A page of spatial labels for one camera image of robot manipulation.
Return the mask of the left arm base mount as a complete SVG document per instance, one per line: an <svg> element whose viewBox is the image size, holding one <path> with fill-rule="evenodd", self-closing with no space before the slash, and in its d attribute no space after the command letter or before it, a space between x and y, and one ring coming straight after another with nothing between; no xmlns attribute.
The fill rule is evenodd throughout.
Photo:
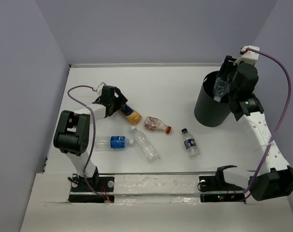
<svg viewBox="0 0 293 232"><path fill-rule="evenodd" d="M100 175L97 185L89 178L88 183L93 190L89 188L84 178L77 174L67 179L71 184L68 198L70 203L114 203L114 176Z"/></svg>

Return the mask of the small pepsi bottle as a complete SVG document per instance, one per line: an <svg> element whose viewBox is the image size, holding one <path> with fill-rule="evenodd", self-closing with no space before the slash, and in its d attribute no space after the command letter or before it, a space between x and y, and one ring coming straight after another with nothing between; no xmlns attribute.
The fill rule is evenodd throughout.
<svg viewBox="0 0 293 232"><path fill-rule="evenodd" d="M197 146L193 135L186 128L182 129L181 133L186 152L191 159L196 158L200 154L200 149Z"/></svg>

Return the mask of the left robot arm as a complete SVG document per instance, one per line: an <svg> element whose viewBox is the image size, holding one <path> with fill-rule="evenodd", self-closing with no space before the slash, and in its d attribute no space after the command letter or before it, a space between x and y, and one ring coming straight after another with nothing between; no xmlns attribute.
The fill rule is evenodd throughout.
<svg viewBox="0 0 293 232"><path fill-rule="evenodd" d="M75 112L64 110L60 113L56 127L53 145L65 154L76 169L77 177L70 181L77 186L93 191L98 187L98 168L91 161L95 142L91 142L90 153L87 152L89 144L90 126L93 126L93 140L96 136L96 121L113 115L127 103L127 98L120 89L101 83L96 91L99 97L91 104L86 105L71 95L71 91L79 88L76 86L67 91L67 95L83 106Z"/></svg>

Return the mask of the crushed clear bottle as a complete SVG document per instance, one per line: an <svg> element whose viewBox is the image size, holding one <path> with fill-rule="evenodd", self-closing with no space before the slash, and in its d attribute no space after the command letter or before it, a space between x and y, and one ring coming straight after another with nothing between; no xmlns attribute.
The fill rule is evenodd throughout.
<svg viewBox="0 0 293 232"><path fill-rule="evenodd" d="M213 88L213 99L217 102L220 102L223 96L228 93L229 89L230 83L217 77Z"/></svg>

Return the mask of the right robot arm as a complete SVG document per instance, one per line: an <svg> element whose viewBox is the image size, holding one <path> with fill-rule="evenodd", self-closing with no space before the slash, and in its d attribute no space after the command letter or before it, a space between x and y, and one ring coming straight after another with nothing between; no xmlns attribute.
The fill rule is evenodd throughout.
<svg viewBox="0 0 293 232"><path fill-rule="evenodd" d="M253 93L259 79L256 67L226 56L217 76L228 83L229 109L246 132L259 164L255 173L235 165L219 167L215 186L241 187L257 201L289 196L293 191L293 167L280 152L261 102Z"/></svg>

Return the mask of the orange juice bottle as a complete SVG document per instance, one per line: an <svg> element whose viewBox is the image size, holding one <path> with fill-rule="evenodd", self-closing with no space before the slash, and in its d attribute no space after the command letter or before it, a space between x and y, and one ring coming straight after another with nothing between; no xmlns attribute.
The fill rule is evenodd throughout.
<svg viewBox="0 0 293 232"><path fill-rule="evenodd" d="M126 103L120 107L119 112L123 114L125 118L134 126L139 124L142 120L141 114L139 114Z"/></svg>

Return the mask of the clear unlabeled bottle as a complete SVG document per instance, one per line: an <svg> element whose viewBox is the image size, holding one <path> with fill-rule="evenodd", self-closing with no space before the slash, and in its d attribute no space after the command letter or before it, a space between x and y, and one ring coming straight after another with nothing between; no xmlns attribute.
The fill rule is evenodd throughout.
<svg viewBox="0 0 293 232"><path fill-rule="evenodd" d="M135 126L131 126L130 132L132 134L134 142L142 151L148 162L155 162L160 159L158 152L154 149L151 142L141 130L139 130Z"/></svg>

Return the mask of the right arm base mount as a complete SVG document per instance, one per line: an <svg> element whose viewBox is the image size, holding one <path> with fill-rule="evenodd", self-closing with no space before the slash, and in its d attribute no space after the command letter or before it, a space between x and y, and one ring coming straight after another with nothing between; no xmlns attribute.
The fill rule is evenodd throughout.
<svg viewBox="0 0 293 232"><path fill-rule="evenodd" d="M246 202L241 187L220 183L214 175L199 176L197 189L202 203Z"/></svg>

